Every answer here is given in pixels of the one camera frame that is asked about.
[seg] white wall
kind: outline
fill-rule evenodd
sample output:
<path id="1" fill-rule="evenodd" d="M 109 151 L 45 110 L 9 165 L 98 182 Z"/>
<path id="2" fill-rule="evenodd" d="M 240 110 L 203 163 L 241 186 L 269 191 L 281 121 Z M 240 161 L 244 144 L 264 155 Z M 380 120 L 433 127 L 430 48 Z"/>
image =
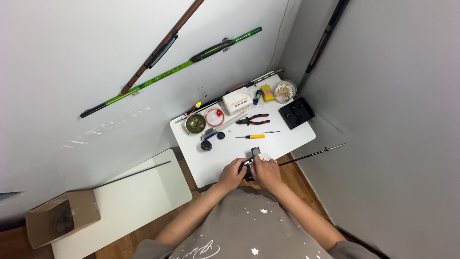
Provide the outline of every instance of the white wall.
<path id="1" fill-rule="evenodd" d="M 144 82 L 193 55 L 263 31 L 86 118 L 116 96 L 193 0 L 0 3 L 0 192 L 25 191 L 0 207 L 0 222 L 60 193 L 104 182 L 176 146 L 168 122 L 267 72 L 288 0 L 206 0 Z"/>
<path id="2" fill-rule="evenodd" d="M 337 0 L 303 1 L 280 66 L 299 82 Z M 341 228 L 390 258 L 458 258 L 460 2 L 352 0 L 302 95 L 295 157 Z"/>

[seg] yellow eraser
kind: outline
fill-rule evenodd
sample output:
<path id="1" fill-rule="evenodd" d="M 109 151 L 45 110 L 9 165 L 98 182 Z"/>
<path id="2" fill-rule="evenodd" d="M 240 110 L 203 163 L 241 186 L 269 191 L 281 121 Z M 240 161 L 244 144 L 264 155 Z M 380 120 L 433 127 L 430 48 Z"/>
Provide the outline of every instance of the yellow eraser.
<path id="1" fill-rule="evenodd" d="M 273 97 L 273 94 L 271 92 L 271 88 L 270 88 L 270 85 L 264 85 L 260 88 L 260 90 L 262 91 L 262 95 L 264 97 L 264 101 L 265 102 L 268 102 L 268 101 L 271 101 L 271 100 L 274 100 L 275 97 Z"/>

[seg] red and black pliers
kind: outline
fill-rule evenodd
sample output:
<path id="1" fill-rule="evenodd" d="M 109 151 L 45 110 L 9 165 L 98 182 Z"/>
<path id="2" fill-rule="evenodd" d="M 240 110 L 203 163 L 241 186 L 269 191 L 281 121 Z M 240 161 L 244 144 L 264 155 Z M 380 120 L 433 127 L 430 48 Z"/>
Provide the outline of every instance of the red and black pliers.
<path id="1" fill-rule="evenodd" d="M 236 121 L 236 124 L 246 124 L 246 125 L 250 125 L 250 124 L 253 124 L 253 125 L 261 125 L 261 124 L 265 124 L 265 123 L 269 123 L 270 120 L 265 120 L 265 121 L 251 121 L 252 119 L 255 119 L 255 118 L 259 118 L 259 117 L 268 117 L 268 113 L 265 113 L 265 114 L 257 114 L 257 115 L 254 115 L 250 118 L 246 117 L 246 119 L 243 119 L 243 120 L 239 120 L 239 121 Z"/>

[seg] cardboard box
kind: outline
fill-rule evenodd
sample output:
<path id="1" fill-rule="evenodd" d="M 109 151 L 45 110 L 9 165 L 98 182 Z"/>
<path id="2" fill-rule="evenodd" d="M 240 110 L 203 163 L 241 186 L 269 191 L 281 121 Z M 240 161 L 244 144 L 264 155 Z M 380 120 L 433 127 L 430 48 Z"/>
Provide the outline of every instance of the cardboard box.
<path id="1" fill-rule="evenodd" d="M 93 190 L 66 192 L 26 213 L 27 235 L 36 249 L 100 219 Z"/>

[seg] cloth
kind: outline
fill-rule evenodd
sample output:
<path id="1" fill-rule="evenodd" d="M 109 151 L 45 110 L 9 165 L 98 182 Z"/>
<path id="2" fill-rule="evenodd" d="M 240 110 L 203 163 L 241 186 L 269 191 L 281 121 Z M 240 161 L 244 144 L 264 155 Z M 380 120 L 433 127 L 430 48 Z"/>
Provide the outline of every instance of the cloth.
<path id="1" fill-rule="evenodd" d="M 176 249 L 143 240 L 132 259 L 378 258 L 347 241 L 339 242 L 330 254 L 333 257 L 271 195 L 251 187 L 238 187 Z"/>

